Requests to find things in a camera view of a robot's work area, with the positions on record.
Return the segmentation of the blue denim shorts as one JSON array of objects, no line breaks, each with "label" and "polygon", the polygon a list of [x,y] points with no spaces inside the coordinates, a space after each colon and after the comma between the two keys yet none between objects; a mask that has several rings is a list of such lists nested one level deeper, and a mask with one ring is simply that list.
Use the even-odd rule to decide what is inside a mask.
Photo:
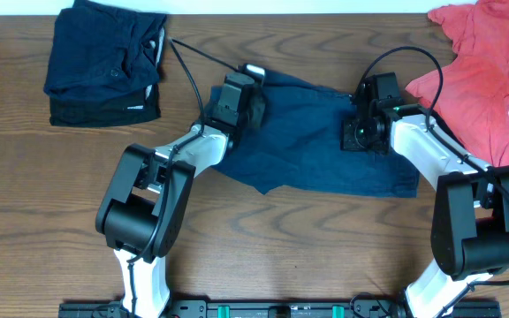
[{"label": "blue denim shorts", "polygon": [[268,71],[259,129],[215,169],[266,194],[280,186],[370,197],[413,198],[418,170],[402,155],[349,152],[340,147],[342,121],[356,108],[348,93]]}]

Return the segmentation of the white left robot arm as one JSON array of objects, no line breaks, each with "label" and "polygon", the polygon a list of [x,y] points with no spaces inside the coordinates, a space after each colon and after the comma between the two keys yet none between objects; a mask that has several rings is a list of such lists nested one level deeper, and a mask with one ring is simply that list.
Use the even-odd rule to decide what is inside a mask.
[{"label": "white left robot arm", "polygon": [[189,132],[156,148],[128,146],[95,218],[122,270],[124,317],[159,317],[171,292],[166,256],[179,234],[194,179],[221,163],[245,130],[262,123],[266,102],[258,85],[222,87]]}]

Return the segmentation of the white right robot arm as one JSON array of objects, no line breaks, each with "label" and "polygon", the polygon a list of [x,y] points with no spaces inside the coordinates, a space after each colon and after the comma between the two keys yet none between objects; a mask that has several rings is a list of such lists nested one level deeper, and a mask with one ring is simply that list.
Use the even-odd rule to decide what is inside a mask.
[{"label": "white right robot arm", "polygon": [[478,286],[509,285],[509,166],[471,155],[419,104],[371,107],[341,125],[348,151],[404,156],[436,191],[433,261],[384,308],[383,317],[478,317],[496,312],[463,298]]}]

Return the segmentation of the folded black garment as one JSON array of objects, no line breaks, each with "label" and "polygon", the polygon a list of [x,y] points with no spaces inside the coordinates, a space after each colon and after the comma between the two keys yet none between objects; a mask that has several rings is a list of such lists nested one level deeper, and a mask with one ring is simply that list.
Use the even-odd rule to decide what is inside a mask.
[{"label": "folded black garment", "polygon": [[101,102],[49,100],[49,122],[54,126],[103,128],[136,125],[158,119],[158,85],[150,85]]}]

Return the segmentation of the red t-shirt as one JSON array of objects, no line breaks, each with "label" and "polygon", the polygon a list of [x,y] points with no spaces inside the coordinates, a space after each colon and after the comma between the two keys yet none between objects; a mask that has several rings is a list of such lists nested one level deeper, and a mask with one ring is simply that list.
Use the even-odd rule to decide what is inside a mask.
[{"label": "red t-shirt", "polygon": [[509,1],[447,5],[429,12],[456,57],[406,90],[446,122],[476,157],[509,166]]}]

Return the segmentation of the folded navy shorts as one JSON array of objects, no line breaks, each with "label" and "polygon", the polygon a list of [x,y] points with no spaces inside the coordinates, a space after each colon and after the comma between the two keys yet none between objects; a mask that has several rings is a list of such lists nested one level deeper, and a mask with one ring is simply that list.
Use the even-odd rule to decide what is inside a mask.
[{"label": "folded navy shorts", "polygon": [[63,101],[104,101],[160,80],[162,13],[92,1],[63,9],[54,27],[43,91]]}]

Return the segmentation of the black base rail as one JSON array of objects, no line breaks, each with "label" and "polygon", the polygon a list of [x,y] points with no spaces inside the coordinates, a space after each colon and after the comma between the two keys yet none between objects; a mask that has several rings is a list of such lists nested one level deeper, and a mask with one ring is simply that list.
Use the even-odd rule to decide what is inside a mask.
[{"label": "black base rail", "polygon": [[[123,318],[130,314],[118,301],[109,304],[64,303],[59,318]],[[263,303],[179,300],[161,314],[164,318],[384,318],[406,317],[403,306],[387,299],[346,302]]]}]

